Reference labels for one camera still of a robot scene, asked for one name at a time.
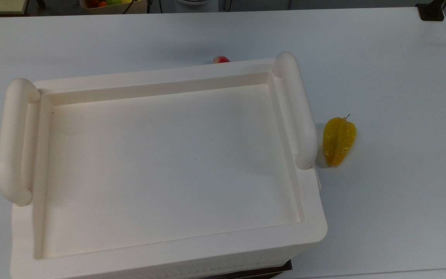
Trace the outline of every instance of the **table surface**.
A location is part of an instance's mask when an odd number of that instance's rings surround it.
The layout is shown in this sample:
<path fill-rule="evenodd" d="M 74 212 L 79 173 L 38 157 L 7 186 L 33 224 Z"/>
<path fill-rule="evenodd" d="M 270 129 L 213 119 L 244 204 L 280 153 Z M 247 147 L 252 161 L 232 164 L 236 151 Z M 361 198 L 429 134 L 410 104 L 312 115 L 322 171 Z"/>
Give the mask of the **table surface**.
<path fill-rule="evenodd" d="M 0 14 L 23 14 L 28 0 L 0 0 Z"/>
<path fill-rule="evenodd" d="M 424 270 L 413 272 L 321 277 L 321 279 L 446 279 L 446 270 Z"/>
<path fill-rule="evenodd" d="M 326 238 L 281 279 L 446 269 L 446 20 L 415 8 L 0 18 L 5 89 L 31 81 L 296 55 L 321 127 L 357 140 L 319 168 Z M 0 193 L 0 278 L 11 204 Z"/>

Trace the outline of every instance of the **yellow star fruit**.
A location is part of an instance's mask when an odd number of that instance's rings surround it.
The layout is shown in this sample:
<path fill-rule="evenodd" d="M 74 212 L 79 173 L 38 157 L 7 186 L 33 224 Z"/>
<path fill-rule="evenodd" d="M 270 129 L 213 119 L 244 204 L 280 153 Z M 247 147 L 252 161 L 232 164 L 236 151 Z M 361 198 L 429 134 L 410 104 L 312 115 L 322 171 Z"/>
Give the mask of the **yellow star fruit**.
<path fill-rule="evenodd" d="M 348 122 L 347 117 L 332 118 L 324 126 L 322 149 L 326 162 L 331 167 L 338 166 L 354 144 L 355 125 Z"/>

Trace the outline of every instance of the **tray inner surface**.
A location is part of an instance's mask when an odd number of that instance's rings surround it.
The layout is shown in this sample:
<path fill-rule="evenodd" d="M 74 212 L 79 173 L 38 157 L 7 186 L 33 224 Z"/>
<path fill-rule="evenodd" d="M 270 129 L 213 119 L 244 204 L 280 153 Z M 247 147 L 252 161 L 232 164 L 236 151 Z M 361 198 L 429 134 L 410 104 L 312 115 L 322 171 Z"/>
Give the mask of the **tray inner surface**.
<path fill-rule="evenodd" d="M 299 222 L 271 94 L 54 106 L 42 258 Z"/>

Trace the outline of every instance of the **cable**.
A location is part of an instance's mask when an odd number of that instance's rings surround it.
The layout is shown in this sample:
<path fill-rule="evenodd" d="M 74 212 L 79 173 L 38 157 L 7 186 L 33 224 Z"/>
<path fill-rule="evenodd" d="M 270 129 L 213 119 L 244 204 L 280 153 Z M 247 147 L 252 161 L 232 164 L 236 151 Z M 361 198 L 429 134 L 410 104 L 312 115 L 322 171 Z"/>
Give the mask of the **cable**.
<path fill-rule="evenodd" d="M 132 4 L 133 4 L 134 1 L 135 1 L 135 0 L 132 0 L 132 1 L 130 2 L 130 4 L 129 4 L 129 6 L 127 7 L 127 9 L 125 9 L 125 11 L 124 11 L 124 14 L 126 14 L 126 13 L 129 11 L 129 8 L 132 6 Z"/>

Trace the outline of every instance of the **plastic storage box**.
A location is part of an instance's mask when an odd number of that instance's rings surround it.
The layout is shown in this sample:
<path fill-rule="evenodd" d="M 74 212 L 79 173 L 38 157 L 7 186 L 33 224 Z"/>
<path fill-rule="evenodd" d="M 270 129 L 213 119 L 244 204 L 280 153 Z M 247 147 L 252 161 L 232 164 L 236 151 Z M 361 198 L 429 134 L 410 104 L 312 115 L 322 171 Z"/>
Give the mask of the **plastic storage box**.
<path fill-rule="evenodd" d="M 87 0 L 80 0 L 80 6 L 84 9 L 86 14 L 122 14 L 130 3 L 111 5 L 105 7 L 90 8 L 87 5 Z M 146 14 L 147 0 L 137 0 L 132 3 L 127 14 Z"/>
<path fill-rule="evenodd" d="M 14 279 L 188 279 L 283 265 L 327 231 L 297 62 L 8 87 Z"/>

